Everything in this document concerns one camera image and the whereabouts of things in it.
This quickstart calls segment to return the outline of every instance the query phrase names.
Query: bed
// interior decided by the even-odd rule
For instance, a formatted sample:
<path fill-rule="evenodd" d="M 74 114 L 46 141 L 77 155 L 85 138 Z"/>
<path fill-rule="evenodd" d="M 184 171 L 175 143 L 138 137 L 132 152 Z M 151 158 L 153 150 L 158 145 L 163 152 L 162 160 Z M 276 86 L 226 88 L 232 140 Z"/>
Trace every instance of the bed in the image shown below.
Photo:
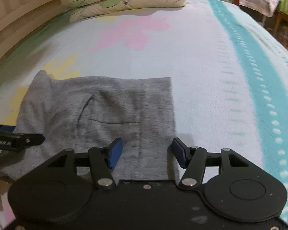
<path fill-rule="evenodd" d="M 188 0 L 183 8 L 130 10 L 74 24 L 69 16 L 55 18 L 1 64 L 0 123 L 16 123 L 40 70 L 55 79 L 171 77 L 181 140 L 209 152 L 231 148 L 288 191 L 288 52 L 249 15 L 219 0 Z M 124 33 L 113 40 L 118 26 Z M 208 170 L 205 179 L 214 175 Z M 8 188 L 0 181 L 0 229 L 14 218 Z M 288 201 L 281 218 L 288 223 Z"/>

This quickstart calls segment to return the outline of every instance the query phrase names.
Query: black clamp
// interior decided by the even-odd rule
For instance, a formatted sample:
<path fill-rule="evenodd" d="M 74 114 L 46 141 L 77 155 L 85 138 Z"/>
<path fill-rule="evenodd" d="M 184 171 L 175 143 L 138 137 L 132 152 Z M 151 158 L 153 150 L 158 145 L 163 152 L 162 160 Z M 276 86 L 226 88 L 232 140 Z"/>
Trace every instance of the black clamp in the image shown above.
<path fill-rule="evenodd" d="M 238 153 L 188 148 L 179 138 L 173 139 L 172 151 L 186 168 L 179 187 L 202 190 L 207 205 L 218 214 L 246 223 L 280 216 L 287 201 L 284 185 Z M 206 167 L 219 167 L 219 175 L 202 184 Z"/>
<path fill-rule="evenodd" d="M 41 145 L 45 141 L 42 134 L 12 133 L 14 128 L 0 125 L 0 150 L 21 152 L 28 147 Z"/>
<path fill-rule="evenodd" d="M 75 153 L 74 149 L 61 151 L 10 188 L 8 201 L 15 215 L 40 223 L 65 221 L 77 215 L 93 191 L 116 187 L 110 169 L 115 168 L 121 153 L 120 138 L 87 153 Z M 90 167 L 94 186 L 77 176 L 77 167 Z"/>

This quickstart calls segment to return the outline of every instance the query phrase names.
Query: blue gripper pad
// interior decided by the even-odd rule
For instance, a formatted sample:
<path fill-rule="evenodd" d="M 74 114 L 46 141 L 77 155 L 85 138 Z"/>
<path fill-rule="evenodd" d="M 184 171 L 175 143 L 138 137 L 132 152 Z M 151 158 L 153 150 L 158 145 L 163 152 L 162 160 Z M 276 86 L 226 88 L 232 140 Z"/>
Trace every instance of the blue gripper pad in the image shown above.
<path fill-rule="evenodd" d="M 108 147 L 109 157 L 108 157 L 108 168 L 114 169 L 122 152 L 123 152 L 123 142 L 121 138 L 116 138 Z"/>
<path fill-rule="evenodd" d="M 8 131 L 8 132 L 13 132 L 16 126 L 11 126 L 11 125 L 2 125 L 0 127 L 1 131 Z"/>
<path fill-rule="evenodd" d="M 186 169 L 188 162 L 192 157 L 188 146 L 186 146 L 178 137 L 175 137 L 172 141 L 172 152 L 180 167 Z"/>

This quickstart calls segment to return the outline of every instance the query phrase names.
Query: mattress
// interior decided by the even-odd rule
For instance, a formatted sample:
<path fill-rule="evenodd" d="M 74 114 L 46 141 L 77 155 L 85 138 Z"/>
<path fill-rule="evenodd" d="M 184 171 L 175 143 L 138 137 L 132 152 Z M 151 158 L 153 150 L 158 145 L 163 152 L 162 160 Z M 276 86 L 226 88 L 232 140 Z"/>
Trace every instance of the mattress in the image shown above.
<path fill-rule="evenodd" d="M 177 137 L 209 152 L 231 148 L 288 192 L 288 52 L 249 15 L 223 1 L 188 0 L 68 19 L 51 22 L 0 67 L 0 123 L 15 124 L 41 69 L 56 79 L 170 77 Z M 207 170 L 205 180 L 214 175 Z M 7 188 L 0 181 L 2 227 L 13 220 Z M 281 218 L 288 223 L 288 201 Z"/>

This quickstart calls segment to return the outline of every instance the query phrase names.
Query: metal screw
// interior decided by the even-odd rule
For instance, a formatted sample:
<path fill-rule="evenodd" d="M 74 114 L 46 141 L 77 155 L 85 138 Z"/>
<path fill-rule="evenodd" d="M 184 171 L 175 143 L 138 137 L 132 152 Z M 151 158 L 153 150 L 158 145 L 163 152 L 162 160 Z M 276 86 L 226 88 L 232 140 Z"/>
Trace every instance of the metal screw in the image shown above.
<path fill-rule="evenodd" d="M 113 183 L 113 181 L 109 178 L 101 178 L 97 182 L 101 186 L 110 186 Z"/>
<path fill-rule="evenodd" d="M 151 185 L 145 184 L 145 185 L 143 186 L 143 188 L 144 188 L 144 189 L 151 189 Z"/>
<path fill-rule="evenodd" d="M 26 230 L 23 226 L 17 226 L 15 227 L 15 230 Z"/>
<path fill-rule="evenodd" d="M 181 181 L 181 183 L 185 186 L 194 186 L 197 184 L 197 180 L 193 178 L 185 178 Z"/>

